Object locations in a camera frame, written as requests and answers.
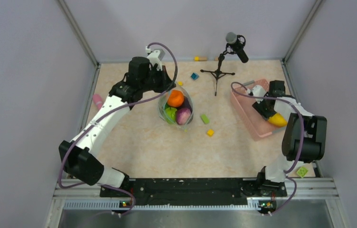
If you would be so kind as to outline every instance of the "yellow cube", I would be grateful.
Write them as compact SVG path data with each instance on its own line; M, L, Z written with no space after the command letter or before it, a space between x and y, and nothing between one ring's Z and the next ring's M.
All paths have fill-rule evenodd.
M207 135L209 135L209 137L212 137L212 136L214 135L214 130L209 129L209 130L207 131Z

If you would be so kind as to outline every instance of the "pink basket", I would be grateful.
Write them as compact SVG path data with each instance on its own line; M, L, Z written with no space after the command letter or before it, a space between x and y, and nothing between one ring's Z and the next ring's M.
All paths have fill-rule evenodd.
M244 85L250 89L256 85L260 85L266 91L269 90L269 83L266 79L261 79L256 82L251 81L244 83ZM241 86L235 88L235 90L245 94L245 89ZM231 91L231 93L230 100L232 101L233 106L235 107L237 113L239 113L240 118L242 119L254 141L260 140L264 137L285 129L285 127L276 127L264 120L261 115L252 107L252 105L255 103L255 99L238 95L233 91Z

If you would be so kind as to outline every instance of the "clear plastic bag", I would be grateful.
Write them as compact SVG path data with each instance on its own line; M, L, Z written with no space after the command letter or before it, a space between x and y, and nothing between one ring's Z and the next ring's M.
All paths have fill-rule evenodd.
M171 92L174 90L181 91L184 95L184 102L180 107L171 107L167 104L168 98L170 97ZM176 119L172 118L172 115L170 114L170 112L176 112L176 111L178 112L182 108L189 108L191 114L190 114L189 118L185 121L184 124L179 125L177 123ZM193 116L194 116L194 106L193 106L190 95L187 93L187 91L183 87L176 84L175 88L171 89L164 96L159 98L158 114L159 114L159 117L162 120L164 120L166 123L168 123L170 125L174 125L174 126L178 127L179 129L187 130L188 124L191 123Z

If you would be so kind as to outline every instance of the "microphone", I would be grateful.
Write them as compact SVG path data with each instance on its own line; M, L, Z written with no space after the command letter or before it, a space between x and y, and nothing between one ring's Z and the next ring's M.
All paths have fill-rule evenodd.
M244 39L244 43L242 44L242 42L239 40L239 38L235 33L229 32L226 35L226 42L232 48L232 50L237 54L237 56L239 56L239 59L243 63L248 62L248 57L244 52L245 39Z

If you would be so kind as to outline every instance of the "green block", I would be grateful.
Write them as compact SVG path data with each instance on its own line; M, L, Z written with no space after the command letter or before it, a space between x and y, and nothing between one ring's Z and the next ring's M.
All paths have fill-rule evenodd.
M202 122L204 122L204 124L208 124L209 123L209 119L208 119L207 115L202 114L201 115L201 119L202 119Z
M304 176L306 176L307 172L309 170L307 168L305 168L304 166L300 167L299 170L297 170L297 175L299 175L301 178L303 178Z

